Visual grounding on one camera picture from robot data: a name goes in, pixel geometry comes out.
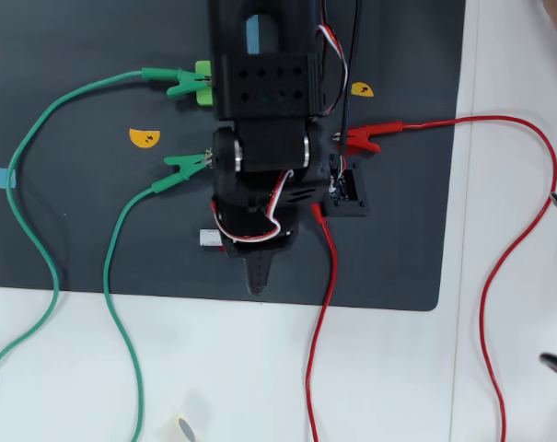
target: green block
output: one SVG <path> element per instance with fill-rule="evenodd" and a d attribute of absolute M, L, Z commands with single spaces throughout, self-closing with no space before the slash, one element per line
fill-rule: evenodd
<path fill-rule="evenodd" d="M 213 64 L 208 60 L 196 62 L 195 71 L 196 74 L 213 76 Z M 205 89 L 197 90 L 196 102 L 201 106 L 213 106 L 213 88 L 209 86 Z"/>

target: red alligator clip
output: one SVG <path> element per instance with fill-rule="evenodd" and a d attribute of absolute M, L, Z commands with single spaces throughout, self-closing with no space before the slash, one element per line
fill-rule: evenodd
<path fill-rule="evenodd" d="M 370 142 L 370 137 L 375 135 L 396 134 L 403 132 L 402 122 L 385 122 L 361 127 L 354 127 L 348 131 L 348 142 L 346 153 L 358 155 L 361 151 L 380 153 L 380 146 Z M 333 136 L 334 141 L 340 141 L 341 134 L 338 132 Z"/>

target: black mount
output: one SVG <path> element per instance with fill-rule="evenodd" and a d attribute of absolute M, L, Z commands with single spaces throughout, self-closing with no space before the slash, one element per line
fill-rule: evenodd
<path fill-rule="evenodd" d="M 268 283 L 273 256 L 296 238 L 303 210 L 321 201 L 330 185 L 329 159 L 311 121 L 324 106 L 315 30 L 316 2 L 308 0 L 209 0 L 213 44 L 215 115 L 233 122 L 213 146 L 215 205 L 225 229 L 236 236 L 272 230 L 265 217 L 281 171 L 292 169 L 275 217 L 281 234 L 261 243 L 222 235 L 230 257 L 246 261 L 248 289 Z M 278 30 L 278 51 L 248 54 L 247 20 L 269 17 Z"/>

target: white wire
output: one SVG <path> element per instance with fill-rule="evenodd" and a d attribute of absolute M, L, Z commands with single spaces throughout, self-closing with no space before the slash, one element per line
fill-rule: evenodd
<path fill-rule="evenodd" d="M 340 175 L 337 177 L 338 182 L 342 179 L 342 175 L 343 175 L 343 156 L 340 155 Z"/>
<path fill-rule="evenodd" d="M 348 85 L 348 63 L 345 61 L 345 56 L 343 55 L 342 46 L 340 45 L 340 43 L 338 41 L 336 41 L 331 36 L 330 32 L 327 30 L 327 28 L 325 28 L 325 26 L 319 25 L 319 31 L 323 34 L 323 36 L 325 37 L 325 40 L 327 40 L 327 42 L 330 44 L 330 46 L 333 48 L 333 50 L 337 53 L 337 56 L 342 61 L 342 65 L 343 65 L 342 93 L 345 93 L 345 90 L 346 90 L 347 85 Z M 321 116 L 325 117 L 325 116 L 329 115 L 330 113 L 332 113 L 333 110 L 335 109 L 335 106 L 337 106 L 337 101 L 333 101 L 333 103 L 324 112 L 321 113 Z"/>
<path fill-rule="evenodd" d="M 276 205 L 278 204 L 278 201 L 280 200 L 280 195 L 282 193 L 282 190 L 284 188 L 284 185 L 286 184 L 286 181 L 294 176 L 295 173 L 292 170 L 288 170 L 284 176 L 282 177 L 282 180 L 280 181 L 280 183 L 278 184 L 278 186 L 275 189 L 275 197 L 273 195 L 273 203 L 272 205 L 270 205 L 268 207 L 268 210 L 266 212 L 266 217 L 268 218 L 268 220 L 275 225 L 275 229 L 266 234 L 266 235 L 261 235 L 259 237 L 236 237 L 235 235 L 230 234 L 229 232 L 227 232 L 225 230 L 225 228 L 221 225 L 218 215 L 215 215 L 215 222 L 216 225 L 219 227 L 219 230 L 221 230 L 221 232 L 223 232 L 223 234 L 228 237 L 229 239 L 233 239 L 236 242 L 248 242 L 248 243 L 254 243 L 254 242 L 264 242 L 264 241 L 268 241 L 272 238 L 276 238 L 278 235 L 280 235 L 280 231 L 282 230 L 282 226 L 280 225 L 280 222 L 274 218 L 274 211 L 276 210 Z"/>

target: green wire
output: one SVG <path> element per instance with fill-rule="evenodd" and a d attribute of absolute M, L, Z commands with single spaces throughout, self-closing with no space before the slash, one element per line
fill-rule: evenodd
<path fill-rule="evenodd" d="M 110 262 L 112 261 L 112 254 L 114 253 L 114 249 L 116 247 L 116 241 L 119 237 L 119 233 L 121 233 L 121 227 L 122 227 L 122 223 L 124 222 L 124 218 L 126 218 L 126 216 L 129 214 L 129 212 L 131 211 L 131 209 L 134 207 L 135 204 L 139 203 L 146 196 L 149 196 L 152 193 L 153 190 L 151 189 L 142 191 L 137 196 L 135 196 L 127 205 L 125 205 L 124 209 L 122 209 L 122 212 L 119 215 L 119 219 L 116 222 L 116 225 L 114 226 L 114 231 L 112 232 L 109 251 L 106 253 L 106 260 L 104 261 L 104 272 L 102 273 L 102 284 L 104 285 L 104 296 L 106 297 L 106 304 L 109 306 L 110 314 L 112 315 L 112 318 L 116 323 L 116 326 L 119 328 L 119 332 L 121 332 L 122 338 L 127 344 L 127 348 L 129 349 L 129 353 L 131 354 L 131 358 L 133 359 L 134 372 L 137 377 L 137 391 L 139 393 L 139 413 L 137 414 L 137 427 L 134 430 L 133 442 L 136 442 L 139 439 L 139 435 L 141 434 L 141 427 L 143 426 L 143 413 L 145 408 L 145 397 L 143 392 L 143 377 L 141 376 L 141 367 L 139 367 L 139 359 L 137 358 L 137 354 L 133 348 L 133 344 L 131 343 L 131 338 L 129 338 L 129 335 L 124 329 L 124 326 L 122 325 L 122 322 L 119 319 L 119 315 L 117 315 L 116 310 L 114 309 L 114 304 L 112 303 L 112 295 L 110 294 L 110 286 L 109 286 L 109 272 L 110 272 Z"/>
<path fill-rule="evenodd" d="M 121 74 L 119 76 L 113 76 L 111 78 L 106 78 L 104 80 L 97 81 L 96 83 L 91 83 L 87 86 L 76 89 L 73 92 L 70 92 L 70 93 L 62 96 L 60 99 L 57 99 L 40 116 L 40 118 L 37 120 L 37 122 L 35 122 L 35 124 L 30 129 L 29 133 L 27 134 L 27 136 L 24 137 L 24 140 L 22 140 L 22 142 L 18 146 L 16 152 L 14 153 L 14 156 L 12 156 L 12 159 L 10 160 L 10 164 L 8 165 L 8 170 L 7 170 L 7 175 L 6 175 L 7 176 L 7 178 L 6 178 L 6 196 L 8 198 L 8 203 L 9 203 L 10 209 L 12 210 L 12 213 L 14 214 L 18 223 L 20 224 L 20 226 L 22 227 L 24 232 L 27 234 L 27 236 L 30 238 L 30 240 L 34 243 L 37 250 L 41 253 L 45 262 L 47 262 L 47 266 L 49 267 L 49 270 L 51 272 L 52 281 L 53 281 L 53 298 L 52 298 L 52 301 L 51 301 L 51 304 L 50 304 L 49 308 L 47 308 L 47 311 L 41 317 L 41 319 L 29 331 L 24 333 L 19 338 L 16 338 L 16 340 L 14 340 L 4 350 L 2 350 L 2 352 L 0 352 L 0 361 L 8 353 L 10 353 L 16 346 L 18 346 L 23 341 L 26 341 L 32 334 L 34 334 L 40 327 L 42 327 L 42 325 L 47 321 L 47 319 L 51 316 L 53 310 L 55 309 L 55 305 L 57 304 L 57 299 L 59 297 L 59 276 L 57 274 L 57 269 L 55 267 L 55 264 L 54 264 L 51 256 L 49 255 L 49 252 L 43 247 L 43 245 L 41 244 L 41 241 L 32 232 L 29 225 L 25 221 L 23 215 L 20 213 L 20 210 L 18 209 L 17 204 L 14 200 L 14 195 L 12 194 L 11 179 L 12 179 L 12 175 L 14 173 L 14 170 L 17 166 L 17 163 L 20 160 L 20 156 L 22 155 L 22 152 L 24 151 L 26 146 L 29 144 L 30 140 L 35 136 L 35 134 L 39 131 L 39 129 L 43 126 L 43 124 L 47 121 L 47 119 L 52 115 L 52 113 L 57 108 L 59 108 L 62 104 L 66 103 L 67 101 L 69 101 L 71 99 L 74 99 L 74 98 L 76 98 L 80 95 L 83 95 L 87 92 L 90 92 L 92 90 L 95 90 L 95 89 L 98 89 L 98 88 L 101 88 L 101 87 L 110 86 L 114 83 L 118 83 L 120 81 L 129 79 L 129 78 L 133 78 L 133 77 L 138 77 L 138 76 L 141 76 L 141 71 L 132 71 L 132 72 L 128 72 L 126 74 Z M 133 346 L 131 345 L 129 337 L 126 334 L 126 332 L 124 331 L 124 328 L 122 327 L 121 322 L 120 322 L 118 316 L 116 315 L 116 312 L 114 311 L 114 307 L 113 307 L 112 302 L 110 300 L 110 294 L 107 294 L 107 303 L 109 305 L 110 313 L 112 314 L 112 317 L 114 318 L 114 321 L 117 323 L 117 326 L 119 327 L 119 330 L 121 331 L 122 337 L 124 338 L 124 340 L 127 343 L 127 346 L 129 347 L 129 350 L 131 352 L 131 357 L 133 358 L 133 364 L 134 364 L 134 367 L 135 367 L 135 370 L 136 370 L 137 381 L 139 383 L 139 399 L 140 399 L 139 421 L 137 422 L 137 429 L 135 431 L 135 436 L 133 438 L 133 442 L 134 442 L 139 437 L 139 432 L 141 431 L 141 425 L 142 425 L 142 416 L 143 416 L 143 385 L 142 385 L 142 380 L 141 380 L 141 372 L 139 371 L 139 366 L 138 366 L 138 363 L 136 361 L 136 354 L 134 353 Z"/>

